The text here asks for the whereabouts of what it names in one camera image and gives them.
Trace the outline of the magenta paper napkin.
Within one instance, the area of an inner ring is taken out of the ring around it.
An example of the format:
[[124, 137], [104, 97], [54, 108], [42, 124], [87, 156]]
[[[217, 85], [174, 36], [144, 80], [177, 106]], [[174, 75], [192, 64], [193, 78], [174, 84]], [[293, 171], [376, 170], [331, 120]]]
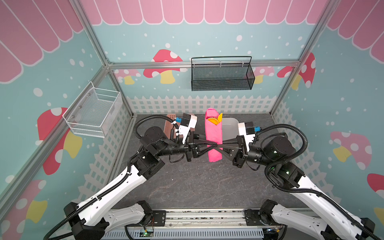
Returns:
[[[222, 143], [223, 135], [222, 135], [222, 122], [217, 126], [209, 122], [208, 118], [218, 118], [219, 113], [212, 108], [206, 110], [205, 113], [205, 133], [206, 140], [214, 141], [216, 143]], [[222, 155], [215, 150], [208, 152], [209, 162], [214, 163], [220, 161], [222, 159]]]

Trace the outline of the yellow plastic spoon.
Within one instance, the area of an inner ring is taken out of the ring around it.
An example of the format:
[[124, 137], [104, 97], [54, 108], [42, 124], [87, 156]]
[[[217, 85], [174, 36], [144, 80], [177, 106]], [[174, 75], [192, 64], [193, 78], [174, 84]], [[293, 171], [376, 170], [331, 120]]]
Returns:
[[216, 126], [220, 123], [217, 118], [208, 118], [207, 120]]

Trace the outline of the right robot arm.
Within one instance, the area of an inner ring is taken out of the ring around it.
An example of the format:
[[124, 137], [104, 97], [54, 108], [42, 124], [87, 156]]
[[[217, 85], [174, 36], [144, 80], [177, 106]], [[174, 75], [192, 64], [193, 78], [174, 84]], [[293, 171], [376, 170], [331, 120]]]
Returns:
[[[295, 132], [302, 140], [301, 148], [296, 150], [286, 133], [270, 135], [271, 141], [264, 147], [256, 145], [260, 135], [274, 129], [288, 129]], [[244, 163], [255, 162], [265, 166], [265, 177], [273, 187], [293, 195], [317, 214], [316, 218], [309, 217], [288, 210], [275, 201], [266, 200], [256, 217], [252, 217], [250, 211], [246, 211], [248, 218], [265, 226], [293, 227], [318, 240], [378, 239], [374, 234], [373, 221], [352, 215], [320, 190], [292, 163], [292, 160], [302, 155], [308, 147], [308, 139], [300, 129], [292, 125], [277, 124], [259, 131], [250, 127], [246, 129], [246, 133], [251, 133], [251, 136], [239, 135], [235, 139], [224, 141], [224, 144], [235, 146], [231, 150], [234, 156], [233, 164], [241, 167]]]

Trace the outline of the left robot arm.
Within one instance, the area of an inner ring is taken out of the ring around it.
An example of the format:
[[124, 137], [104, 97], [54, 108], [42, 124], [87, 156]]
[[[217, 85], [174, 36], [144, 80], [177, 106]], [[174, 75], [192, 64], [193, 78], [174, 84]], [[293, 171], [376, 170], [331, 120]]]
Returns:
[[44, 239], [53, 240], [53, 233], [65, 224], [71, 226], [71, 231], [57, 236], [57, 240], [71, 236], [76, 240], [100, 240], [105, 233], [121, 226], [140, 224], [145, 227], [153, 220], [153, 210], [145, 201], [123, 209], [115, 210], [113, 207], [165, 165], [161, 156], [183, 155], [190, 161], [216, 151], [232, 160], [242, 151], [245, 143], [243, 136], [210, 140], [205, 135], [201, 139], [191, 130], [196, 123], [197, 116], [189, 114], [184, 114], [180, 120], [151, 115], [138, 121], [134, 133], [141, 146], [128, 159], [127, 167], [92, 197], [79, 204], [69, 203], [64, 209], [65, 219], [53, 227]]

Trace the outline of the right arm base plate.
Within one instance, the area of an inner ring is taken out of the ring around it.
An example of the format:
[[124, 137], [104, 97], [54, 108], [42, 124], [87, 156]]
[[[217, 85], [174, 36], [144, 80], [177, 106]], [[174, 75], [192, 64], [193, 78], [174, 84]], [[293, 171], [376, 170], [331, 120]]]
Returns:
[[244, 211], [247, 226], [269, 226], [269, 215], [264, 211], [247, 209]]

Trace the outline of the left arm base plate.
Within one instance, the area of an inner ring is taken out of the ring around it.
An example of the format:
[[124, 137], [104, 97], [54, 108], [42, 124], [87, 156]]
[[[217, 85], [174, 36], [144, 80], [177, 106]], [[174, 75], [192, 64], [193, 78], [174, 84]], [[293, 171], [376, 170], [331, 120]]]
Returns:
[[152, 211], [150, 213], [146, 213], [143, 218], [143, 226], [151, 226], [151, 227], [164, 227], [166, 222], [166, 211]]

